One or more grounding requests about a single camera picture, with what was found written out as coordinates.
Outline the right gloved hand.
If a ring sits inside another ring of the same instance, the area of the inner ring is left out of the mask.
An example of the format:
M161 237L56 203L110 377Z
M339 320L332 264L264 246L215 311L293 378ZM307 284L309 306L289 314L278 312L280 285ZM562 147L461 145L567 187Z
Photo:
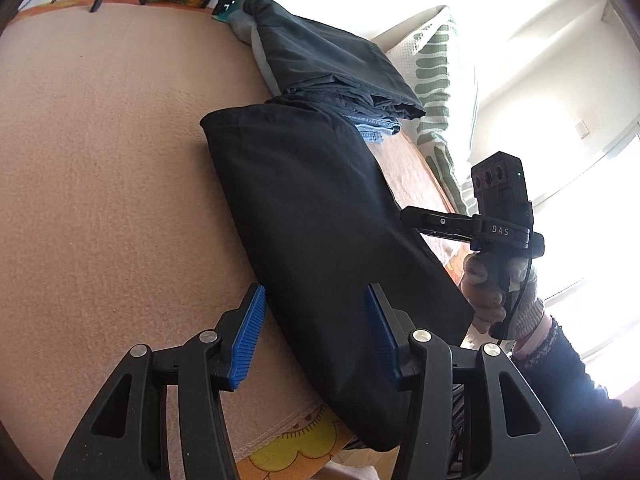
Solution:
M489 277L485 266L487 255L468 255L463 263L460 290L474 310L472 326L487 334L492 326L506 320L506 298L508 293ZM537 274L528 261L513 258L506 264L506 274L520 289L518 308L509 323L507 340L514 340L518 348L531 342L534 346L547 337L551 327L550 318L544 313L544 303L537 295Z

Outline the right forearm dark sleeve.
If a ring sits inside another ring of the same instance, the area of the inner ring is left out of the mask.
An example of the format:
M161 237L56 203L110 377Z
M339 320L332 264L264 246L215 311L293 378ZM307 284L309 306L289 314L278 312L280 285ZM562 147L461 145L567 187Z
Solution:
M596 386L551 316L542 318L512 361L572 453L597 452L620 442L638 414Z

